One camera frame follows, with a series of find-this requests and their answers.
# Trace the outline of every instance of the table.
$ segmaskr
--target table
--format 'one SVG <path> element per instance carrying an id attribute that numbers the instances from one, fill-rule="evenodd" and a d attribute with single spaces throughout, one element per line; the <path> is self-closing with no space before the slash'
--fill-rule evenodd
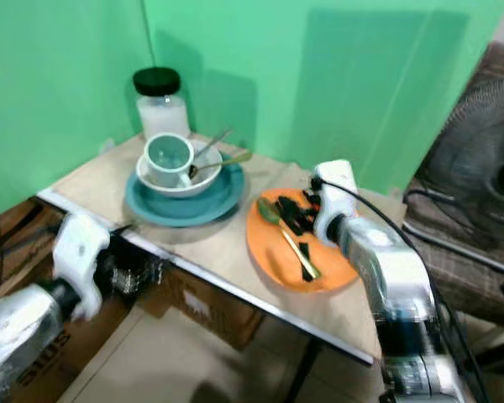
<path id="1" fill-rule="evenodd" d="M 195 134 L 197 139 L 205 139 Z M 107 228 L 117 228 L 131 219 L 124 204 L 126 180 L 142 154 L 140 136 L 86 162 L 38 197 L 68 212 L 84 212 Z M 242 149 L 220 144 L 227 154 Z M 266 189 L 308 187 L 310 172 L 297 164 L 284 164 L 255 154 L 243 164 L 246 174 L 244 195 L 239 208 L 224 220 L 198 228 L 163 228 L 140 223 L 123 236 L 131 243 L 259 307 L 281 320 L 309 333 L 362 364 L 372 365 L 381 356 L 375 325 L 361 281 L 342 290 L 303 295 L 275 284 L 258 270 L 249 257 L 245 220 L 255 198 Z M 405 207 L 399 202 L 362 190 L 395 222 L 401 224 Z M 369 215 L 365 207 L 360 209 Z"/>

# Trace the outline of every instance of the glass jar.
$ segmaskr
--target glass jar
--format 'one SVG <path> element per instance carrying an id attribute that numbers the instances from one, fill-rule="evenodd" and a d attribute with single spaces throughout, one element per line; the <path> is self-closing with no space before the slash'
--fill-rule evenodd
<path id="1" fill-rule="evenodd" d="M 181 82 L 176 71 L 151 67 L 134 73 L 133 81 L 140 94 L 136 104 L 146 139 L 164 132 L 191 135 L 185 101 L 177 95 Z"/>

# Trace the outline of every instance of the white label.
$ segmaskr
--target white label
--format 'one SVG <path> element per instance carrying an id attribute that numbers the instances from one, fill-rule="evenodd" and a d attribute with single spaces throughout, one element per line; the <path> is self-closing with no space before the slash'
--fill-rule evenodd
<path id="1" fill-rule="evenodd" d="M 183 295 L 185 296 L 185 303 L 192 308 L 194 313 L 199 313 L 204 315 L 207 318 L 211 317 L 211 312 L 209 312 L 209 305 L 198 299 L 196 296 L 188 292 L 187 290 L 183 291 Z"/>

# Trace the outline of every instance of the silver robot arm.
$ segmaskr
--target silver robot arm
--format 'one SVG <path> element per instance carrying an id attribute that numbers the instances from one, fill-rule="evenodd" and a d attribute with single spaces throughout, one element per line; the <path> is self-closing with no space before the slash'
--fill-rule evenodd
<path id="1" fill-rule="evenodd" d="M 358 217 L 352 196 L 321 181 L 357 192 L 347 161 L 318 165 L 315 178 L 321 209 L 314 232 L 340 247 L 364 283 L 383 353 L 385 400 L 464 402 L 420 257 L 391 228 Z"/>
<path id="2" fill-rule="evenodd" d="M 93 274 L 109 238 L 91 218 L 68 216 L 53 251 L 55 278 L 0 299 L 0 401 L 64 322 L 98 313 L 102 297 Z"/>

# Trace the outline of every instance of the green backdrop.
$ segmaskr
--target green backdrop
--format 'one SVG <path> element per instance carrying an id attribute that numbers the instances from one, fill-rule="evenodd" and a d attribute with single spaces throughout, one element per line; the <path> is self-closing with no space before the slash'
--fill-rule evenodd
<path id="1" fill-rule="evenodd" d="M 0 212 L 140 125 L 141 0 L 0 0 Z"/>
<path id="2" fill-rule="evenodd" d="M 0 1 L 0 212 L 139 130 L 132 73 L 185 82 L 192 126 L 403 188 L 504 0 Z"/>
<path id="3" fill-rule="evenodd" d="M 158 64 L 186 82 L 191 121 L 312 168 L 352 162 L 403 188 L 461 93 L 504 0 L 146 0 Z"/>

